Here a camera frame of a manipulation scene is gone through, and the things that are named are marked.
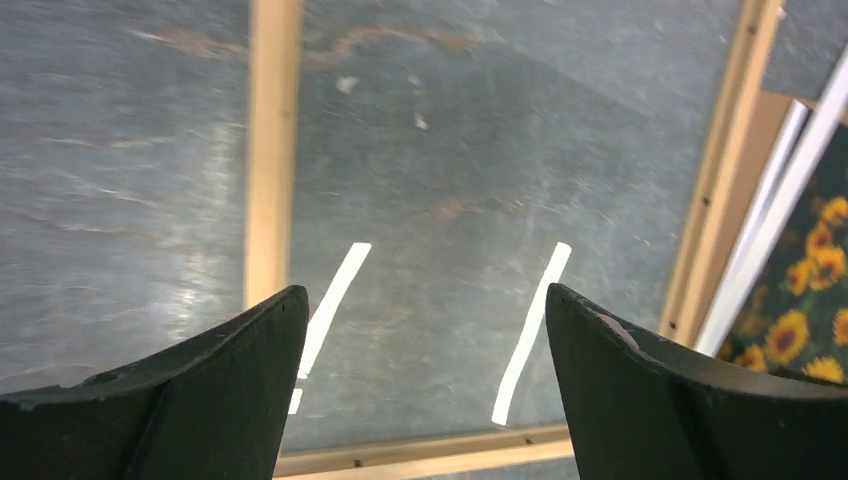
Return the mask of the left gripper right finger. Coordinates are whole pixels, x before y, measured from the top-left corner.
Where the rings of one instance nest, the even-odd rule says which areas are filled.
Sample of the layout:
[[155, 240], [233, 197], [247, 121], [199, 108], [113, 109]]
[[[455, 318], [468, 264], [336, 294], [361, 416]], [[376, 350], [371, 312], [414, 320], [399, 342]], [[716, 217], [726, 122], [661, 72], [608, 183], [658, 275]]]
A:
[[547, 291], [550, 352], [584, 479], [843, 479], [847, 389], [755, 372]]

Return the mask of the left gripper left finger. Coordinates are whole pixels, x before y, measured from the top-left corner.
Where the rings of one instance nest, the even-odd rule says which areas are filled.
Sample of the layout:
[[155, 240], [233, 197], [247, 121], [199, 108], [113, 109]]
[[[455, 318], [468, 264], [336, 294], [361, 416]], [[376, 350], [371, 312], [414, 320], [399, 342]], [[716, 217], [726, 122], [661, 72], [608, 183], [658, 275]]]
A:
[[293, 285], [136, 362], [1, 398], [5, 479], [268, 479], [309, 321]]

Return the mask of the wooden picture frame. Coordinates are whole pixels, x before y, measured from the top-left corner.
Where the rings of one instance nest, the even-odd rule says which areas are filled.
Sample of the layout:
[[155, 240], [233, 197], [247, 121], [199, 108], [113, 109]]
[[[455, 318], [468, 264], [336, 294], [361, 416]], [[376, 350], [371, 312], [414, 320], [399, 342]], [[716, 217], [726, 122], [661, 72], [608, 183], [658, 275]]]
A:
[[691, 137], [494, 34], [365, 17], [302, 47], [300, 1], [259, 1], [251, 45], [244, 301], [320, 284], [290, 412], [324, 449], [278, 479], [393, 479], [570, 458], [567, 425], [518, 428], [548, 287], [609, 278], [627, 176]]

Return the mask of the clear acrylic sheet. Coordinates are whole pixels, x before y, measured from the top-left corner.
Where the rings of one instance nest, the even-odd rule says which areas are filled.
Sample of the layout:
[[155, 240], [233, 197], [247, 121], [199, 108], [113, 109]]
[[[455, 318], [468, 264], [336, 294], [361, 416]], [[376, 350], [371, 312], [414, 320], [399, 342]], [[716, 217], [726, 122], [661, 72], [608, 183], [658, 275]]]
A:
[[562, 418], [560, 281], [659, 322], [735, 1], [309, 1], [290, 279], [343, 295], [286, 450]]

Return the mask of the white mat board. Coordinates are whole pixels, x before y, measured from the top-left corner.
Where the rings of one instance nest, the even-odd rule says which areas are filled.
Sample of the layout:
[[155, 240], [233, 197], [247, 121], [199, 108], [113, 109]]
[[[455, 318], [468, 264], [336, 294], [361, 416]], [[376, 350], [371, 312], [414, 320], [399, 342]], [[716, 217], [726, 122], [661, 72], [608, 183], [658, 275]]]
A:
[[792, 152], [787, 171], [756, 238], [770, 242], [769, 255], [847, 109], [847, 56], [842, 54]]

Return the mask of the sunflower photo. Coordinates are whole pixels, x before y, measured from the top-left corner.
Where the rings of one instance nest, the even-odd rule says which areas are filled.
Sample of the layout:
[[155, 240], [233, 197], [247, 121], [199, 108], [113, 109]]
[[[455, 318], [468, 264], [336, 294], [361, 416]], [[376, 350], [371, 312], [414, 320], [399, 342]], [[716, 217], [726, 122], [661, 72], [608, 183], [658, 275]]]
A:
[[846, 125], [834, 131], [717, 357], [772, 375], [846, 383]]

